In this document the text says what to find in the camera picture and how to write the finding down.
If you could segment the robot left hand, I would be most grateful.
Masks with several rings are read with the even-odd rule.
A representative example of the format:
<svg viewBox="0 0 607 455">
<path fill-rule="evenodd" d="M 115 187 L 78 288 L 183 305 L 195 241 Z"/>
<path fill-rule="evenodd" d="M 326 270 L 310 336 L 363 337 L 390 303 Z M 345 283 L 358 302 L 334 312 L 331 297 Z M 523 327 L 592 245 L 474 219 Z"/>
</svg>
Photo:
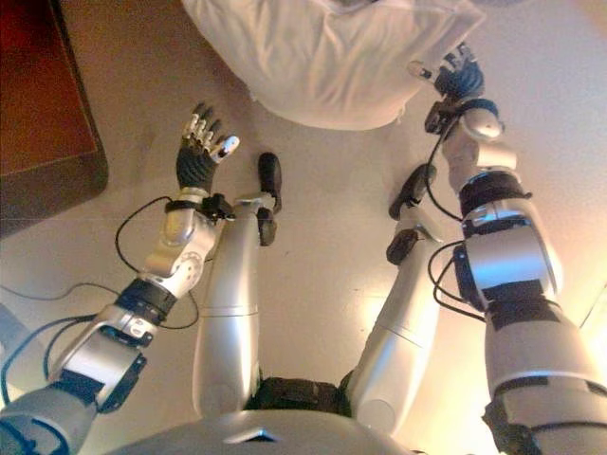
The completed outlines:
<svg viewBox="0 0 607 455">
<path fill-rule="evenodd" d="M 213 108 L 199 102 L 181 134 L 175 171 L 180 189 L 196 188 L 210 193 L 215 171 L 240 145 L 236 135 L 221 135 L 222 122 Z"/>
</svg>

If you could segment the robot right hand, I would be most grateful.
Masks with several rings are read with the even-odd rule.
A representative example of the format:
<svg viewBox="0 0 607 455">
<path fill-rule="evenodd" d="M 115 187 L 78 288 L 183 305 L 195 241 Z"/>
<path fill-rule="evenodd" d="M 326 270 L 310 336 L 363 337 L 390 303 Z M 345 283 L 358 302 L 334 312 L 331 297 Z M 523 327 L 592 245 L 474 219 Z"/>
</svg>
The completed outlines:
<svg viewBox="0 0 607 455">
<path fill-rule="evenodd" d="M 407 70 L 413 77 L 431 84 L 443 98 L 480 98 L 485 93 L 484 74 L 466 42 L 445 55 L 438 68 L 430 69 L 420 61 L 412 61 Z"/>
</svg>

